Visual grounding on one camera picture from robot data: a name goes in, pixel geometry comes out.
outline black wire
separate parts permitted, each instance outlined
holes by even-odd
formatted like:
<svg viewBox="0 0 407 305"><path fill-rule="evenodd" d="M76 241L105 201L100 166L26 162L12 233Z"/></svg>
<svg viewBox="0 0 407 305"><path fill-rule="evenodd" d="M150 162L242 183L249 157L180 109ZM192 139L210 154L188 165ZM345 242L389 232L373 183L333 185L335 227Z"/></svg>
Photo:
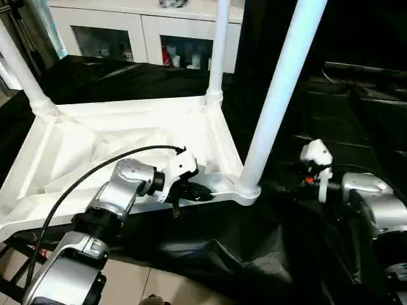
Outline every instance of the black wire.
<svg viewBox="0 0 407 305"><path fill-rule="evenodd" d="M43 224L43 228L41 230L41 235L36 243L36 247L34 249L34 253L31 257L31 261L30 261L30 266L28 268L28 272L27 272L27 279L25 280L25 289L27 290L29 285L31 284L31 280L32 280L32 276L34 274L34 268L36 265L36 257L39 253L39 251L41 250L41 243L43 242L46 230L48 228L48 226L50 225L51 219L53 217L53 215L55 214L55 212L57 211L57 208L60 206L60 204L63 202L63 200L65 198L67 198L67 196L79 185L81 184L86 178L88 178L89 176L91 176L91 174L95 173L97 170L100 170L102 167L105 167L106 165L115 162L119 159L122 159L130 154L134 154L134 153L139 153L141 151L148 151L150 149L173 149L176 151L176 153L181 153L184 151L184 149L180 148L180 147L176 147L176 146L170 146L170 145L153 145L153 146L146 146L146 147L140 147L140 148L136 148L136 149L132 149L131 151L127 151L123 154L120 154L118 156L115 156L111 159L108 159L105 162L102 162L101 164L95 166L93 169L91 169L89 172L87 172L86 174L84 174L82 177L80 177L77 181L75 181L62 195L61 197L57 200L57 202L54 204L54 206L52 207L50 213L48 214L48 216L46 217L44 224Z"/></svg>
<svg viewBox="0 0 407 305"><path fill-rule="evenodd" d="M396 194L396 196L407 206L407 198L406 196L387 178L385 177L381 177L379 174L377 174L376 171L362 166L362 165L356 165L356 164L350 164L350 163L332 163L332 164L328 164L328 165L323 165L318 167L318 171L323 171L327 168L331 168L331 167L348 167L348 168L355 168L358 170L362 170L366 173L371 173L373 175L375 175L376 177L378 177L380 180L383 180L389 187L391 187L393 189L394 194Z"/></svg>

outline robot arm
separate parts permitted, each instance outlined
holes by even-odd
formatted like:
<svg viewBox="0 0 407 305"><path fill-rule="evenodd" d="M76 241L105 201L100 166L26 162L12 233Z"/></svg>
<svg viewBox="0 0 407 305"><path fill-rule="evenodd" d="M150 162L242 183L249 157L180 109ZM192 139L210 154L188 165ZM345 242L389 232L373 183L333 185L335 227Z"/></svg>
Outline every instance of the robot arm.
<svg viewBox="0 0 407 305"><path fill-rule="evenodd" d="M116 239L136 196L148 194L164 202L178 180L184 185L183 178L197 172L188 151L174 157L162 172L135 159L117 162L85 212L74 216L74 230L65 234L39 270L22 304L97 304L106 282L101 270L109 256L108 245Z"/></svg>
<svg viewBox="0 0 407 305"><path fill-rule="evenodd" d="M337 177L337 182L329 181L330 171L317 170L315 174L313 166L328 166L332 162L320 140L303 148L301 160L309 166L308 172L314 173L305 179L305 184L317 188L320 202L325 202L329 192L338 195L343 207L364 221L392 302L407 304L407 202L403 194L372 173L346 172Z"/></svg>

